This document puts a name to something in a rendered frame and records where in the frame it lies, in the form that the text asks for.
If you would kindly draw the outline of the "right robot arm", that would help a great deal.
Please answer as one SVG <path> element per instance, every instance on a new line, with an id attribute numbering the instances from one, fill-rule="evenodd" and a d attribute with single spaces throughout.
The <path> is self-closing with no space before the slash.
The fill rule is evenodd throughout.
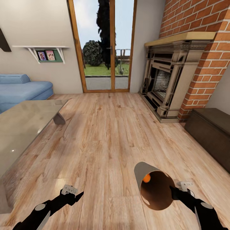
<path id="1" fill-rule="evenodd" d="M 179 182 L 178 185 L 180 188 L 176 189 L 169 186 L 172 191 L 172 199 L 180 200 L 195 213 L 200 230 L 228 230 L 221 225 L 214 207 L 191 195 L 191 191 L 187 189 L 187 187 L 194 186 L 191 181 Z"/>

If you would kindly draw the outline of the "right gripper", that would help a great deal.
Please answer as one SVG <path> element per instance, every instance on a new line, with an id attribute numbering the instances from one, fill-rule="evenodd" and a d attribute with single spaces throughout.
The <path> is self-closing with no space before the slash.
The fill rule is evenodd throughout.
<path id="1" fill-rule="evenodd" d="M 171 191 L 172 191 L 172 199 L 173 200 L 180 200 L 182 203 L 186 204 L 186 199 L 191 195 L 191 191 L 189 189 L 187 189 L 187 192 L 183 192 L 182 190 L 179 190 L 178 188 L 173 188 L 171 186 L 169 186 Z"/>

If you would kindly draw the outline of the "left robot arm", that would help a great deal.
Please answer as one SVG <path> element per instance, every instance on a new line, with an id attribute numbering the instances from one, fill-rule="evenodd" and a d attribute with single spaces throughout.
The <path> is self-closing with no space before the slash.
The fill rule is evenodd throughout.
<path id="1" fill-rule="evenodd" d="M 48 200 L 42 204 L 37 205 L 32 211 L 31 215 L 23 221 L 17 223 L 12 230 L 42 230 L 49 217 L 52 216 L 59 209 L 64 207 L 66 204 L 74 205 L 84 194 L 84 191 L 77 196 L 78 192 L 73 186 L 67 184 L 60 190 L 60 195 L 55 199 Z"/>

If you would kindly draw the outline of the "trash can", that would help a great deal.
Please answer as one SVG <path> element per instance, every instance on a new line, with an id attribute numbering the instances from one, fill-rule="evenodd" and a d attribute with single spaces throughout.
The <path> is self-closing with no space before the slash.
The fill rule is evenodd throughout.
<path id="1" fill-rule="evenodd" d="M 176 186 L 169 174 L 145 162 L 139 162 L 134 168 L 134 173 L 141 199 L 148 208 L 162 211 L 173 203 L 169 186 L 175 189 Z M 143 179 L 147 174 L 151 176 L 151 180 L 145 183 Z M 148 205 L 143 198 L 150 204 Z"/>

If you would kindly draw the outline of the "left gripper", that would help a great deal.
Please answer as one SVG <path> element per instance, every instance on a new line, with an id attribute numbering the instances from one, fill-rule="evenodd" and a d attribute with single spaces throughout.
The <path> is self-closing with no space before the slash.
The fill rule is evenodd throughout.
<path id="1" fill-rule="evenodd" d="M 69 204 L 71 206 L 74 205 L 74 203 L 78 202 L 79 199 L 84 194 L 84 191 L 82 193 L 78 194 L 77 196 L 75 196 L 72 193 L 63 195 L 61 192 L 62 192 L 62 189 L 60 190 L 60 195 L 56 197 L 58 199 L 58 201 L 60 202 L 60 208 L 59 209 L 64 207 L 66 204 Z"/>

